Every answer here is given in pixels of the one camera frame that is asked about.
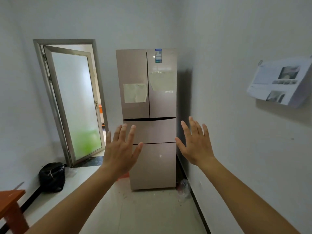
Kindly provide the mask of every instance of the forearm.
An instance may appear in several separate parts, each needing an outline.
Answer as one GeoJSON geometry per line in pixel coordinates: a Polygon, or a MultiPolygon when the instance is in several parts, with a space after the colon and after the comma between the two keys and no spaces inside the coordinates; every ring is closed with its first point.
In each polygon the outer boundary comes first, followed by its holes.
{"type": "Polygon", "coordinates": [[[108,169],[100,167],[74,192],[35,223],[27,234],[79,233],[93,209],[116,179],[108,169]]]}
{"type": "Polygon", "coordinates": [[[200,166],[244,233],[298,233],[278,212],[215,157],[200,166]]]}

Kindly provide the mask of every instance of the hand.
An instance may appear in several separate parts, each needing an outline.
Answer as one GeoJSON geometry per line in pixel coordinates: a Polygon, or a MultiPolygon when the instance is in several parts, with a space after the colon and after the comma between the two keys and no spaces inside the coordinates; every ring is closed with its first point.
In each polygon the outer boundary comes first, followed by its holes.
{"type": "Polygon", "coordinates": [[[178,137],[175,138],[175,141],[183,156],[190,161],[190,163],[199,167],[209,162],[211,158],[214,158],[213,149],[211,147],[207,126],[205,124],[202,125],[204,129],[203,133],[199,123],[194,121],[192,117],[189,117],[189,122],[192,134],[185,122],[181,121],[186,147],[178,137]]]}
{"type": "Polygon", "coordinates": [[[110,131],[106,135],[106,147],[102,167],[111,171],[116,179],[130,171],[138,160],[143,147],[143,142],[139,143],[132,153],[135,125],[131,126],[127,141],[125,141],[126,130],[127,124],[120,125],[115,131],[113,141],[110,138],[110,131]]]}

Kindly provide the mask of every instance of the black garbage bag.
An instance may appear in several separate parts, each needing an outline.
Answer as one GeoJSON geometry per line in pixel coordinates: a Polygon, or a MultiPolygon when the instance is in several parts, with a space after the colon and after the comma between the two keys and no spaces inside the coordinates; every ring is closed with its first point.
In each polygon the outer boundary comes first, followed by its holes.
{"type": "Polygon", "coordinates": [[[43,192],[60,192],[65,184],[65,165],[49,163],[39,172],[39,182],[43,192]]]}

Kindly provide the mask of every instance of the refrigerator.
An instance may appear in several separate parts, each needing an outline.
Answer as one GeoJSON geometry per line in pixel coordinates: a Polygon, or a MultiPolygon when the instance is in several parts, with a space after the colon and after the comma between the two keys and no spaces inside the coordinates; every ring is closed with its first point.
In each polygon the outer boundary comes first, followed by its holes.
{"type": "Polygon", "coordinates": [[[124,123],[136,125],[133,149],[143,142],[130,170],[132,190],[176,186],[176,49],[116,50],[124,123]]]}

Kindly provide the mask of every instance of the finger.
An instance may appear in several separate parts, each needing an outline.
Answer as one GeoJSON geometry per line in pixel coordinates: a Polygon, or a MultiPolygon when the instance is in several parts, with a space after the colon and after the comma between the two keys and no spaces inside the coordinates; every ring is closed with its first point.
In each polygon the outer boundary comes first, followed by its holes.
{"type": "Polygon", "coordinates": [[[199,135],[204,135],[204,134],[202,133],[202,129],[201,129],[201,126],[200,126],[200,124],[198,123],[198,121],[195,121],[195,124],[196,124],[196,127],[197,127],[198,134],[199,134],[199,135]]]}
{"type": "Polygon", "coordinates": [[[115,134],[114,134],[113,141],[118,141],[120,130],[121,130],[121,125],[117,127],[115,134]]]}
{"type": "Polygon", "coordinates": [[[181,121],[181,126],[182,126],[183,131],[184,131],[185,139],[189,139],[191,137],[190,129],[188,128],[188,126],[185,124],[184,121],[181,121]]]}
{"type": "Polygon", "coordinates": [[[138,160],[138,156],[140,155],[143,148],[143,142],[140,142],[138,146],[135,148],[135,151],[132,154],[132,157],[138,160]]]}
{"type": "Polygon", "coordinates": [[[109,131],[109,132],[107,132],[107,134],[106,134],[106,144],[109,144],[109,143],[112,142],[110,136],[111,136],[111,132],[109,131]]]}
{"type": "Polygon", "coordinates": [[[197,127],[193,120],[193,117],[189,117],[189,122],[190,122],[191,130],[192,130],[192,135],[198,134],[197,127]]]}
{"type": "Polygon", "coordinates": [[[135,137],[135,125],[132,125],[128,135],[127,143],[133,144],[134,137],[135,137]]]}
{"type": "Polygon", "coordinates": [[[178,137],[175,138],[175,141],[177,142],[177,147],[179,148],[183,156],[185,156],[185,154],[187,153],[185,145],[182,143],[182,141],[178,137]]]}
{"type": "Polygon", "coordinates": [[[209,132],[208,132],[208,128],[205,124],[202,125],[203,129],[204,129],[204,135],[209,137],[209,132]]]}
{"type": "Polygon", "coordinates": [[[125,141],[126,140],[126,131],[127,131],[127,124],[123,124],[119,133],[119,141],[125,141]]]}

